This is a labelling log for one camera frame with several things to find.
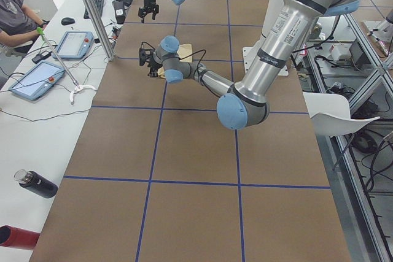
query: green handle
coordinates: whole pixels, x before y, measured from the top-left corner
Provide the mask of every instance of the green handle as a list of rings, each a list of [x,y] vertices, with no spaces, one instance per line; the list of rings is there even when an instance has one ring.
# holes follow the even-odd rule
[[[42,40],[45,41],[45,39],[44,39],[44,30],[41,27],[38,27],[37,28],[37,32],[38,32],[38,34],[41,35]]]

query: computer mouse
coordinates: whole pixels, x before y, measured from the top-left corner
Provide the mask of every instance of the computer mouse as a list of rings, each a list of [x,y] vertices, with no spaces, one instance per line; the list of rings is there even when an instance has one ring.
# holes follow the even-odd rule
[[[66,18],[63,18],[61,20],[61,24],[63,26],[70,25],[70,24],[73,24],[73,23],[75,23],[75,20],[73,18],[66,17]]]

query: aluminum rail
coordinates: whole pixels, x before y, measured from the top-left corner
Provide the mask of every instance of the aluminum rail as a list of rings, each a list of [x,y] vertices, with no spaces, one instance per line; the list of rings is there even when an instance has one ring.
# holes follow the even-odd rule
[[[88,11],[91,22],[93,23],[93,26],[96,30],[99,41],[103,46],[108,61],[112,61],[115,57],[115,53],[113,51],[111,43],[109,42],[109,38],[106,34],[105,27],[103,21],[101,20],[101,16],[98,12],[97,6],[94,0],[83,0],[83,2]]]

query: tablet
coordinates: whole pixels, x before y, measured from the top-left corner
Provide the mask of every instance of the tablet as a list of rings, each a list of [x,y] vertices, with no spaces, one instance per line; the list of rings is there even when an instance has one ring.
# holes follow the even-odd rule
[[[43,96],[63,75],[62,66],[41,61],[15,82],[9,90],[22,98],[33,101]]]
[[[56,48],[60,58],[65,60],[81,60],[94,42],[92,32],[68,31],[61,38]]]

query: gray t-shirt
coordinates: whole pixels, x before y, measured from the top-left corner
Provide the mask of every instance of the gray t-shirt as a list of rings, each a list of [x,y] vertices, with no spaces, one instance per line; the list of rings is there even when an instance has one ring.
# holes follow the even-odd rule
[[[0,32],[8,35],[26,33],[38,25],[21,10],[23,0],[0,0]]]

